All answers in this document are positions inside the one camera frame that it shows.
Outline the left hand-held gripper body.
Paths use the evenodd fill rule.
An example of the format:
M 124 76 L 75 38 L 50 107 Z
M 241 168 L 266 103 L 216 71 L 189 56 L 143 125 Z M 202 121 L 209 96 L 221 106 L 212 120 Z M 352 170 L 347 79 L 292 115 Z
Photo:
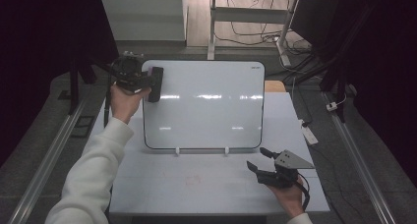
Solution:
M 143 61 L 133 52 L 124 52 L 112 64 L 116 84 L 131 93 L 138 93 L 142 88 L 152 87 L 154 77 L 142 71 Z

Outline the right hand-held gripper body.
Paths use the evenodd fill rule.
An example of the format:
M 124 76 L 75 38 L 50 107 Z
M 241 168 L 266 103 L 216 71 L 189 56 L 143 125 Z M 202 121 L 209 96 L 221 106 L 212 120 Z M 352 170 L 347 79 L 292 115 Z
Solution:
M 275 168 L 273 172 L 260 170 L 261 174 L 258 175 L 258 182 L 260 184 L 279 189 L 291 188 L 297 183 L 299 169 L 315 168 L 311 162 L 287 149 L 278 153 L 279 156 L 273 159 Z

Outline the black whiteboard eraser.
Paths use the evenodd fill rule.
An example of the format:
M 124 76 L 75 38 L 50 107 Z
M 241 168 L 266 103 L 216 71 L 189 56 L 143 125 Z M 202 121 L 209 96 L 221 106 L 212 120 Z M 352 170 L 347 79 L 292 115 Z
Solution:
M 160 99 L 162 79 L 163 79 L 163 69 L 161 67 L 151 67 L 149 69 L 150 75 L 154 79 L 154 83 L 151 86 L 151 92 L 148 97 L 148 102 L 155 103 Z

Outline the white whiteboard with black rim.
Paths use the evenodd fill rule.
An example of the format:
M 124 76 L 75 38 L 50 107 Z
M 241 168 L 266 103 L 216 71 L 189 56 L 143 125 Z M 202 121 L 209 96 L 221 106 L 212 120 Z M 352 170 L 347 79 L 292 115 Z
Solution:
M 160 99 L 143 103 L 151 149 L 250 149 L 262 142 L 265 66 L 247 61 L 148 60 L 163 69 Z

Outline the person's right hand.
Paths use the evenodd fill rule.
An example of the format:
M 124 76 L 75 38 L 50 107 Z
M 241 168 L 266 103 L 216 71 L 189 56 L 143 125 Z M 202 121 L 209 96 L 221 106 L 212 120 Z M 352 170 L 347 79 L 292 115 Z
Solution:
M 279 189 L 268 186 L 275 198 L 290 218 L 297 217 L 304 213 L 302 206 L 302 192 L 295 186 L 286 189 Z

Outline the person's left hand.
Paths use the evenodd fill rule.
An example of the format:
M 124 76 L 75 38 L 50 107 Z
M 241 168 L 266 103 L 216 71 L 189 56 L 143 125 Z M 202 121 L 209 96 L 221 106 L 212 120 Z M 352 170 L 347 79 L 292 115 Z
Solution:
M 138 93 L 129 95 L 118 85 L 110 88 L 112 116 L 125 124 L 129 124 L 131 118 L 137 112 L 140 101 L 151 93 L 151 88 L 146 87 Z

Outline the white power strip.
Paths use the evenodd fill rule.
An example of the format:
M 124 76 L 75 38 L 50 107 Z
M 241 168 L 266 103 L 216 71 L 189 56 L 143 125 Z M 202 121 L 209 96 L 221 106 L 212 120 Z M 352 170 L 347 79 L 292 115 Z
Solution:
M 313 134 L 313 132 L 308 127 L 307 123 L 304 120 L 299 120 L 301 132 L 308 145 L 317 144 L 319 141 Z

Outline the black metal stand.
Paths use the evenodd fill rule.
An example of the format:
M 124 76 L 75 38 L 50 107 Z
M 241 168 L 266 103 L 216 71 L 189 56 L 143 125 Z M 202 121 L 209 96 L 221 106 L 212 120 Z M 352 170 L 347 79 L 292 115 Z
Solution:
M 327 72 L 320 83 L 321 91 L 331 91 L 336 85 L 336 104 L 337 108 L 334 110 L 338 119 L 344 123 L 344 106 L 346 91 L 346 68 L 347 68 L 347 55 L 351 45 L 351 41 L 345 40 L 340 46 L 340 49 L 334 54 L 334 56 L 326 62 Z
M 79 104 L 79 77 L 85 84 L 94 84 L 97 76 L 92 68 L 93 61 L 89 55 L 79 55 L 73 58 L 70 64 L 70 110 L 72 115 Z

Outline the wooden stool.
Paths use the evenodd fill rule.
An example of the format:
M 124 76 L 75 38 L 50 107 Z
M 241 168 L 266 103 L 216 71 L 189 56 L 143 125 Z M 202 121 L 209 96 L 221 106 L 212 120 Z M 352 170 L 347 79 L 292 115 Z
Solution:
M 265 92 L 286 92 L 281 81 L 265 81 Z

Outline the black floor bracket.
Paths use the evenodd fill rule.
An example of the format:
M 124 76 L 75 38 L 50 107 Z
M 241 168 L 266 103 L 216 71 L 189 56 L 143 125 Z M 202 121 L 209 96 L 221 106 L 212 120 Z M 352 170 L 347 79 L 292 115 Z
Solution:
M 94 116 L 80 116 L 70 137 L 75 139 L 86 139 L 92 130 L 94 121 Z

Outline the aluminium floor rail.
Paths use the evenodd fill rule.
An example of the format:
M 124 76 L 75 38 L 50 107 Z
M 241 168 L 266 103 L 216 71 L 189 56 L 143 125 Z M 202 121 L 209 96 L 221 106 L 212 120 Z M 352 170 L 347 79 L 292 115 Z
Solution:
M 36 202 L 38 201 L 49 176 L 55 167 L 65 144 L 70 137 L 82 111 L 87 103 L 88 96 L 85 95 L 79 101 L 79 104 L 72 111 L 71 115 L 67 115 L 62 126 L 60 127 L 56 137 L 49 146 L 45 156 L 33 175 L 26 191 L 22 195 L 18 205 L 16 206 L 11 218 L 7 224 L 26 224 Z
M 382 224 L 397 224 L 380 187 L 372 176 L 371 171 L 346 124 L 340 120 L 335 111 L 328 111 L 328 113 L 335 124 L 344 146 L 346 147 L 347 153 L 349 154 L 355 170 L 357 171 L 369 199 L 376 210 L 380 222 Z

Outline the white desk frame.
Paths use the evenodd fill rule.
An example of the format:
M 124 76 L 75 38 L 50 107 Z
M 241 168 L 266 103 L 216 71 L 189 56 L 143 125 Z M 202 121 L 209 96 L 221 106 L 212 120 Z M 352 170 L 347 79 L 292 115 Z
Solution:
M 210 0 L 210 27 L 208 39 L 208 59 L 213 60 L 215 54 L 215 23 L 242 23 L 242 24 L 265 24 L 282 25 L 282 30 L 278 37 L 274 37 L 272 42 L 275 44 L 279 54 L 279 60 L 284 67 L 290 67 L 291 63 L 284 47 L 286 35 L 295 14 L 298 0 L 287 0 L 285 10 L 275 10 L 273 8 L 243 8 L 217 6 L 216 0 Z

